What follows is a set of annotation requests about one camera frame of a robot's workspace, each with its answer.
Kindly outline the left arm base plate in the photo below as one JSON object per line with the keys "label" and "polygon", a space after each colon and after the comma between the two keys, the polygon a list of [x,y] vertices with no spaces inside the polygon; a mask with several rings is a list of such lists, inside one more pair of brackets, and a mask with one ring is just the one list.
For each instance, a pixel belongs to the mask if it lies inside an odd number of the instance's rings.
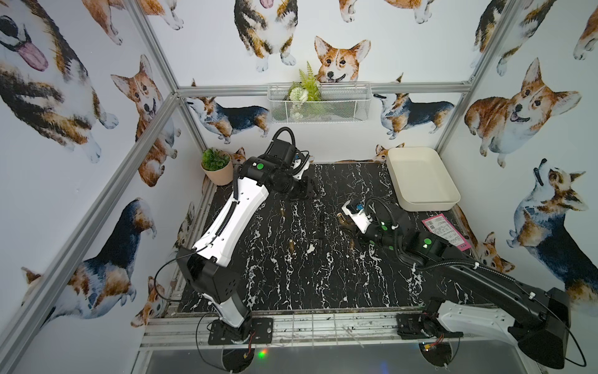
{"label": "left arm base plate", "polygon": [[209,345],[270,344],[273,340],[273,318],[248,318],[240,327],[231,327],[217,319],[211,323]]}

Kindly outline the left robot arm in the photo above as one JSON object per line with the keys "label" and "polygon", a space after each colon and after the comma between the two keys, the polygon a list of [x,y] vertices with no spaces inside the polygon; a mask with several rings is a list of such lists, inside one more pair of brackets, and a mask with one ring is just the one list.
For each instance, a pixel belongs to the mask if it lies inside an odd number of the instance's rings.
{"label": "left robot arm", "polygon": [[241,234],[272,193],[289,200],[314,198],[308,168],[309,152],[297,148],[292,129],[278,129],[264,154],[234,169],[233,192],[212,226],[191,248],[179,249],[176,260],[185,280],[213,303],[226,326],[244,330],[250,320],[237,292],[239,276],[228,268]]}

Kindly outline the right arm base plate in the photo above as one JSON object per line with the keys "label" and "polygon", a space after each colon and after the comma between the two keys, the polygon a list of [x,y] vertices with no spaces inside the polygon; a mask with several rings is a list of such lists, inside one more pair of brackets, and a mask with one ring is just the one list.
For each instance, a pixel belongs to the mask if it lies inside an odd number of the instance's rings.
{"label": "right arm base plate", "polygon": [[462,332],[445,329],[434,316],[426,313],[396,314],[397,334],[402,339],[462,338]]}

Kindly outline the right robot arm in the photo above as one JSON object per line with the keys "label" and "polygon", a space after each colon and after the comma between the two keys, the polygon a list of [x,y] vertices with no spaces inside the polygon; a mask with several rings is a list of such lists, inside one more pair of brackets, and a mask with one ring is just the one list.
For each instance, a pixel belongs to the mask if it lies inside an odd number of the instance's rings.
{"label": "right robot arm", "polygon": [[557,288],[545,291],[474,260],[449,241],[414,229],[405,211],[378,197],[350,200],[342,210],[354,223],[358,241],[392,249],[397,260],[417,272],[439,271],[493,306],[490,309],[433,298],[420,324],[420,334],[437,338],[465,333],[516,346],[528,358],[550,369],[564,369],[570,330],[570,301]]}

